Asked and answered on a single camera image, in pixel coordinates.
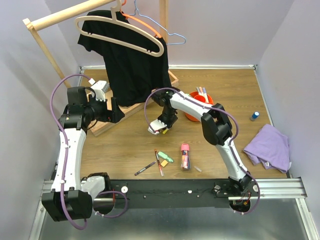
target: pink bottle cap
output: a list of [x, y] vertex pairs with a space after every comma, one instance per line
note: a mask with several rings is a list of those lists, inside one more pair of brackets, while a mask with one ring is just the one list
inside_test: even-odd
[[182, 143], [182, 145], [181, 145], [181, 151], [190, 151], [189, 144]]

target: folded cloth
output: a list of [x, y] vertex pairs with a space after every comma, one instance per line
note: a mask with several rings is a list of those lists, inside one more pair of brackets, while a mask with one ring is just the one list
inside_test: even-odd
[[253, 165], [262, 163], [265, 169], [286, 173], [291, 166], [289, 139], [270, 124], [264, 125], [243, 151]]

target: wooden clothes rack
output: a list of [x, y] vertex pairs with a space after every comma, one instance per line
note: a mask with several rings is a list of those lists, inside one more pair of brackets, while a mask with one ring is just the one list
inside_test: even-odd
[[[88, 0], [83, 3], [80, 3], [78, 5], [66, 8], [64, 10], [58, 11], [56, 13], [53, 13], [51, 15], [39, 18], [34, 21], [30, 21], [28, 18], [24, 19], [23, 22], [26, 25], [27, 29], [32, 34], [35, 41], [38, 43], [39, 47], [43, 51], [44, 55], [47, 57], [47, 59], [50, 61], [51, 65], [53, 66], [56, 73], [59, 75], [61, 79], [65, 78], [65, 75], [63, 74], [61, 68], [57, 64], [55, 58], [50, 53], [49, 49], [47, 48], [46, 44], [38, 34], [38, 31], [42, 29], [46, 29], [52, 25], [61, 23], [65, 20], [68, 20], [70, 18], [73, 18], [75, 16], [78, 16], [80, 14], [86, 13], [88, 11], [91, 11], [93, 9], [96, 9], [98, 7], [101, 7], [103, 5], [109, 4], [114, 2], [115, 0]], [[159, 14], [160, 14], [160, 24], [164, 28], [168, 28], [168, 6], [169, 6], [169, 0], [159, 0]], [[163, 39], [167, 42], [168, 36], [167, 33], [161, 28], [160, 34], [163, 37]], [[169, 76], [171, 78], [171, 84], [174, 87], [177, 87], [179, 85], [179, 80], [176, 78], [176, 76], [169, 71]], [[64, 85], [67, 88], [70, 88], [71, 85], [68, 81], [64, 81]], [[108, 91], [105, 94], [105, 97], [107, 99], [108, 108], [111, 107], [111, 97], [113, 93], [112, 91]], [[144, 107], [144, 103], [137, 103], [131, 107], [120, 107], [121, 110], [124, 112], [125, 117], [122, 119], [126, 119], [132, 114], [136, 113], [137, 111], [141, 110]], [[94, 127], [91, 128], [92, 133], [95, 136], [98, 136], [99, 134], [105, 132], [106, 130], [113, 127], [115, 124], [110, 122], [98, 122]]]

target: green marker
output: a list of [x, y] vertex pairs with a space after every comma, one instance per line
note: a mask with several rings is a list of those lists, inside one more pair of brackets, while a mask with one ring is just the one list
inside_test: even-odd
[[171, 157], [169, 157], [167, 154], [165, 154], [165, 153], [162, 152], [162, 151], [159, 151], [159, 152], [158, 152], [158, 156], [159, 156], [160, 158], [164, 159], [164, 160], [167, 160], [169, 163], [173, 163], [173, 162], [174, 162], [174, 160], [173, 160]]

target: black t-shirt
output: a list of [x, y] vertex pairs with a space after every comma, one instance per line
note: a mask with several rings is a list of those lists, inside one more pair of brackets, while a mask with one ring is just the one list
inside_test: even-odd
[[[111, 18], [111, 12], [97, 10], [89, 12], [88, 16]], [[117, 12], [116, 16], [118, 20], [129, 23], [121, 12]], [[85, 21], [82, 30], [134, 44], [153, 52], [159, 51], [159, 47], [148, 38], [109, 22]], [[167, 45], [163, 38], [156, 37], [156, 39], [164, 47], [164, 53], [159, 57], [84, 35], [80, 35], [78, 44], [89, 52], [95, 51], [103, 56], [113, 96], [120, 106], [131, 106], [145, 102], [152, 89], [171, 87]]]

